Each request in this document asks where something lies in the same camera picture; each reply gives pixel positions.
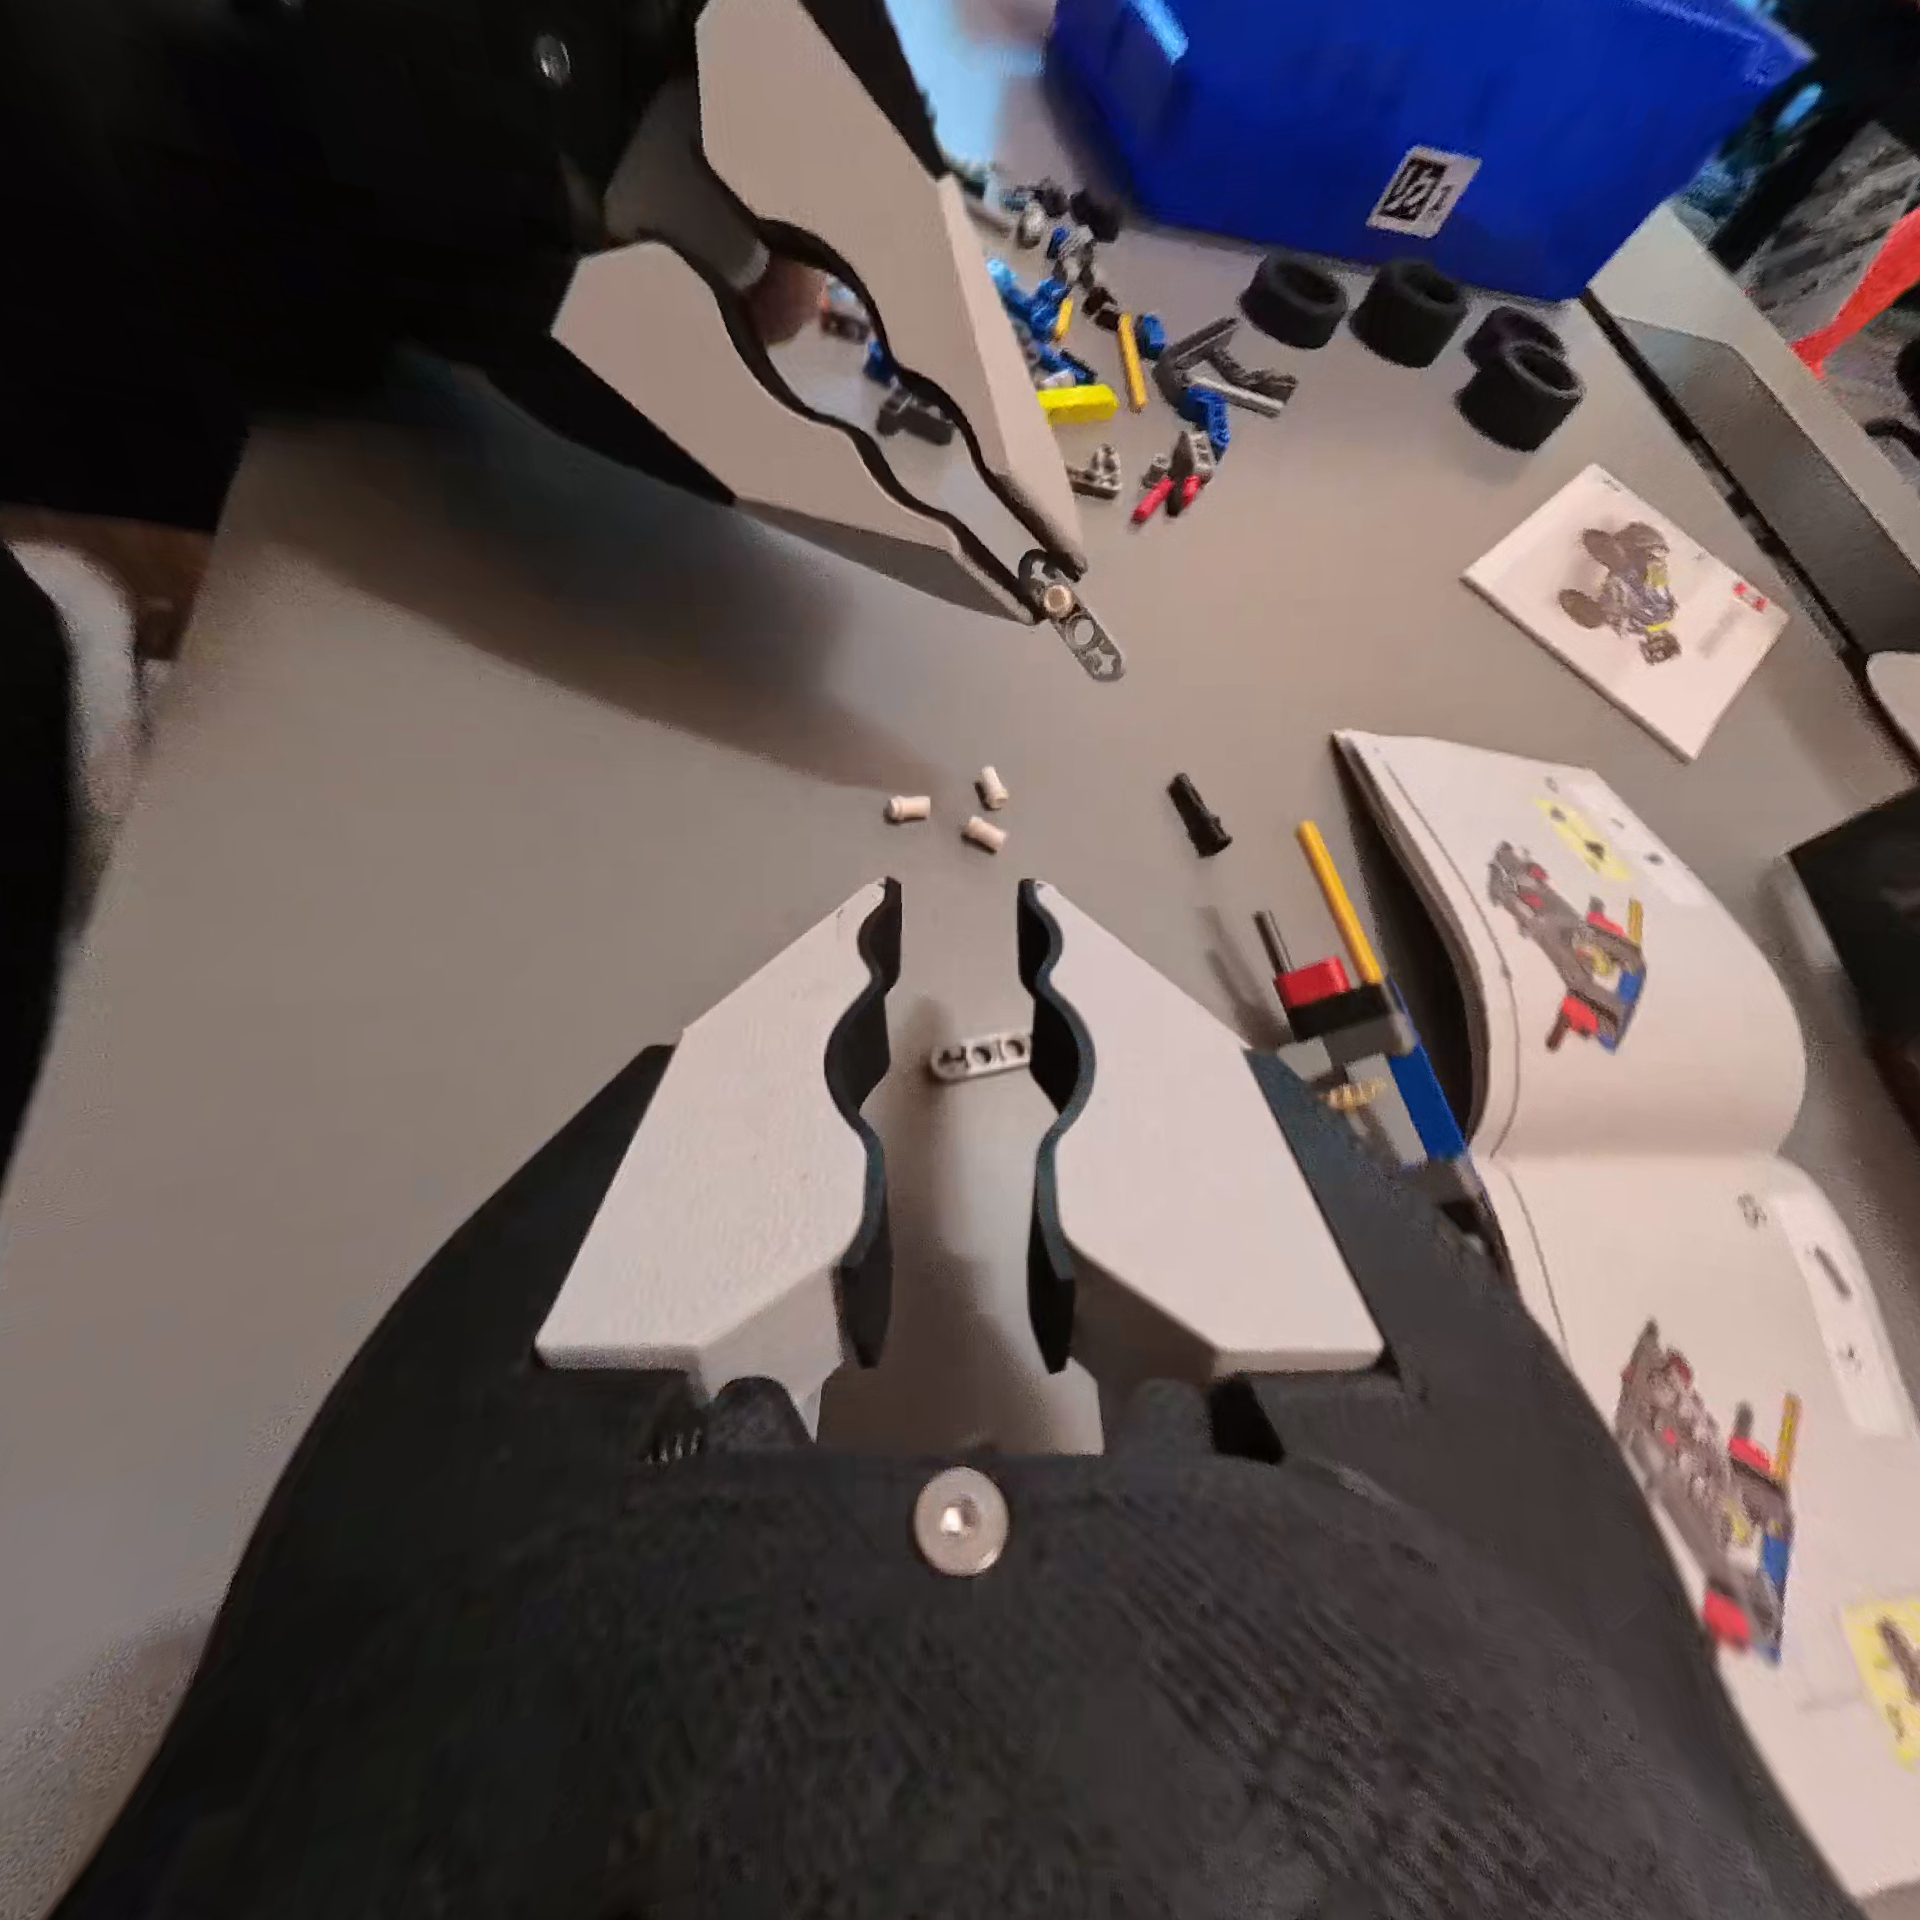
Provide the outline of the toy car set box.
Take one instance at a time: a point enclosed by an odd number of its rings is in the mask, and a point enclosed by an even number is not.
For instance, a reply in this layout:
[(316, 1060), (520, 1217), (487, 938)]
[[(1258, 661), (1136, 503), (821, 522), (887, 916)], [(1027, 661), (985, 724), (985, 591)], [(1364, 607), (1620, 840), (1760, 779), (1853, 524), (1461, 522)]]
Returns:
[(1789, 850), (1863, 1027), (1889, 1045), (1920, 1035), (1920, 788), (1869, 805)]

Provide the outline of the partly built toy car chassis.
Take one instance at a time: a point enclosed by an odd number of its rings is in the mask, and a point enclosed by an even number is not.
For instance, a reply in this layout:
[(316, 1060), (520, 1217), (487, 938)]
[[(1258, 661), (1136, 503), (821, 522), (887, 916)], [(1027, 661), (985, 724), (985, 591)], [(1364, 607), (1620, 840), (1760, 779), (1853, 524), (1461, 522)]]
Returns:
[(1282, 1064), (1383, 1169), (1396, 1169), (1434, 1203), (1463, 1241), (1502, 1254), (1493, 1203), (1477, 1178), (1463, 1128), (1396, 978), (1377, 964), (1322, 828), (1312, 820), (1298, 822), (1298, 846), (1341, 948), (1317, 960), (1292, 960), (1274, 913), (1254, 913), (1285, 1015)]

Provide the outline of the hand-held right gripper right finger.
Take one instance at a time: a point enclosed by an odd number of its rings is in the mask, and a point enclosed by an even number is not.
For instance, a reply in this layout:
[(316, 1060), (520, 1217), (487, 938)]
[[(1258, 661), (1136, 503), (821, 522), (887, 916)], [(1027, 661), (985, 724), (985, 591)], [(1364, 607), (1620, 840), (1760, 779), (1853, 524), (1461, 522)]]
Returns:
[(1261, 1087), (1254, 1051), (1056, 883), (1020, 883), (1037, 1147), (1027, 1318), (1096, 1387), (1102, 1444), (1182, 1387), (1210, 1426), (1258, 1403), (1383, 1413), (1383, 1332)]

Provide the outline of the open instruction book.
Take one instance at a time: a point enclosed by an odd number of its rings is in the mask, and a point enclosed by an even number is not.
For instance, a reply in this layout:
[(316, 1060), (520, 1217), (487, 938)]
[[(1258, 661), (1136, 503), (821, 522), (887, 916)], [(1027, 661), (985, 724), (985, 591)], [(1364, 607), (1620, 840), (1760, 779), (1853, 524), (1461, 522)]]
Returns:
[(1920, 1439), (1869, 1269), (1783, 1159), (1789, 990), (1595, 772), (1333, 744), (1463, 980), (1469, 1151), (1525, 1307), (1833, 1878), (1916, 1884)]

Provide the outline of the small instruction booklet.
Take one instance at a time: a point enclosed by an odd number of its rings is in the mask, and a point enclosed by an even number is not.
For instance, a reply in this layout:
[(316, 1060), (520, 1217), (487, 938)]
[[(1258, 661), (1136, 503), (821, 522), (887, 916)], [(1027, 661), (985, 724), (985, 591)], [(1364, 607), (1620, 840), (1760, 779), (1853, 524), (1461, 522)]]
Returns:
[(1598, 466), (1463, 566), (1486, 599), (1670, 756), (1692, 766), (1789, 630), (1789, 601)]

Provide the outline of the dark grey thin beam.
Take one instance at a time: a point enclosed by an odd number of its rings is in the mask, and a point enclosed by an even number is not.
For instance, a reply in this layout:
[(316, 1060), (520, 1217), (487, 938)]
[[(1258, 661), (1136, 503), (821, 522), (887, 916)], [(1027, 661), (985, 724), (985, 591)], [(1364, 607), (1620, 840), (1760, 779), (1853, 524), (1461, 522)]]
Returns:
[[(1044, 617), (1043, 591), (1050, 579), (1068, 579), (1077, 591), (1081, 611), (1061, 622)], [(1056, 638), (1068, 643), (1068, 655), (1082, 664), (1093, 684), (1118, 684), (1126, 675), (1126, 656), (1105, 628), (1105, 617), (1088, 607), (1081, 579), (1044, 550), (1027, 550), (1020, 558), (1020, 601), (1043, 628), (1056, 628)]]

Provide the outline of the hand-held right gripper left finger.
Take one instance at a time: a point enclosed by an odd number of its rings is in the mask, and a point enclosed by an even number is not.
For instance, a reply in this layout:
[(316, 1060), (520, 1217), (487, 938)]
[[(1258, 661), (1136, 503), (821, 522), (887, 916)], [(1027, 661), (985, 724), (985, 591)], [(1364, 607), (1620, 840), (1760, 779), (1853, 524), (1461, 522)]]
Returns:
[(871, 879), (669, 1051), (538, 1332), (549, 1371), (778, 1383), (807, 1435), (892, 1322), (885, 1145), (902, 883)]

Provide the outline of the pile of loose building pieces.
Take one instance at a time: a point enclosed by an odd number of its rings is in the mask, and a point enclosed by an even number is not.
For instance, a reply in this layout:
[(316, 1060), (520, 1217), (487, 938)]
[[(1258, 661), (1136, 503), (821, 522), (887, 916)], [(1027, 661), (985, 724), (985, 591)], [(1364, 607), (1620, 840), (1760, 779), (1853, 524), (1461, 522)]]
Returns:
[(1000, 313), (1050, 426), (1110, 426), (1154, 398), (1179, 417), (1173, 446), (1141, 474), (1132, 524), (1185, 511), (1216, 478), (1232, 417), (1282, 417), (1298, 376), (1248, 361), (1237, 319), (1170, 338), (1158, 313), (1126, 307), (1105, 279), (1105, 246), (1121, 235), (1114, 195), (1068, 178), (1009, 178), (961, 171), (961, 203), (985, 239), (1016, 257), (985, 257)]

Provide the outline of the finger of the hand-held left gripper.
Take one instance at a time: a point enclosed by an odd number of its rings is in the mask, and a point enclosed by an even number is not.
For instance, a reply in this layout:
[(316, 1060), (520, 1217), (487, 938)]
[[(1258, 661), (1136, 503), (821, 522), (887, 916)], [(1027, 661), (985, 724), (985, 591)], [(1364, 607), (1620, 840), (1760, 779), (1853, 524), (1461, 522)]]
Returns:
[(961, 611), (1037, 617), (1020, 574), (953, 511), (914, 500), (862, 426), (812, 409), (747, 340), (732, 289), (675, 246), (592, 254), (549, 338), (738, 511)]
[(849, 283), (894, 370), (948, 409), (982, 485), (1070, 576), (1081, 506), (881, 0), (714, 0), (695, 16), (698, 150), (778, 254)]

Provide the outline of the person's left hand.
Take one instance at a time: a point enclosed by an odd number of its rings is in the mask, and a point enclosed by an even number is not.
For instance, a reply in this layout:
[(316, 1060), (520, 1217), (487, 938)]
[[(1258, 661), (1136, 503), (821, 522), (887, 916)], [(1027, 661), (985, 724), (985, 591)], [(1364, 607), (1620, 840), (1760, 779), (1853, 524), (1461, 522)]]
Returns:
[(816, 326), (825, 286), (828, 279), (821, 267), (778, 254), (766, 257), (741, 295), (764, 352), (790, 344)]

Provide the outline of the blue bin with white papers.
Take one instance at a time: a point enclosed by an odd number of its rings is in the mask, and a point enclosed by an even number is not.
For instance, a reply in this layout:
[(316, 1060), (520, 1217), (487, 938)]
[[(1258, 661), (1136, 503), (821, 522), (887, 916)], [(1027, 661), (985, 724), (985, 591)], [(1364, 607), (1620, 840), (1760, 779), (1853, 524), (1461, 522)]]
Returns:
[(1719, 0), (1061, 0), (1044, 35), (1147, 220), (1539, 303), (1808, 59)]

